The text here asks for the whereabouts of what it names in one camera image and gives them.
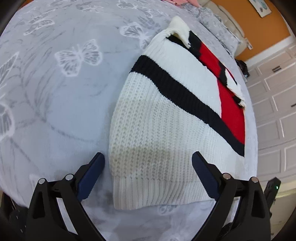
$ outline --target bedsheet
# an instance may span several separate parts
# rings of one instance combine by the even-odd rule
[[[29,206],[39,178],[60,180],[96,152],[106,167],[87,214],[106,240],[187,241],[214,200],[115,210],[108,164],[109,129],[125,79],[150,40],[180,16],[232,72],[246,99],[245,163],[257,173],[257,133],[250,96],[235,60],[184,9],[160,0],[34,0],[0,37],[0,188]],[[66,225],[75,232],[61,200]],[[234,202],[228,220],[233,218]]]

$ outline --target metal screw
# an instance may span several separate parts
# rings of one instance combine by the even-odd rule
[[[39,179],[38,183],[39,183],[39,184],[43,184],[43,183],[45,183],[45,178],[41,178],[41,179]]]
[[[72,180],[73,177],[74,177],[73,174],[68,174],[65,178],[67,181],[70,181]]]
[[[252,182],[254,182],[254,183],[259,182],[258,178],[256,178],[256,177],[252,177],[251,180],[252,180]]]
[[[229,173],[223,173],[223,178],[228,180],[231,178],[231,175]]]

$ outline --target knit sweater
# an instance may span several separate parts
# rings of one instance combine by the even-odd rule
[[[110,128],[117,209],[210,199],[192,167],[199,151],[239,176],[244,158],[239,84],[179,17],[156,35],[129,73]]]

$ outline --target cabinet handle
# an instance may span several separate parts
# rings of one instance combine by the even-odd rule
[[[277,66],[277,67],[272,69],[273,73],[278,72],[279,70],[281,70],[280,66]]]

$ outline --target black bag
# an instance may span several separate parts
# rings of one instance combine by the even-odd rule
[[[242,60],[235,60],[237,62],[237,65],[239,66],[239,68],[241,69],[242,73],[244,74],[244,76],[246,78],[248,78],[250,76],[249,72],[248,72],[248,67],[246,65],[246,63]]]

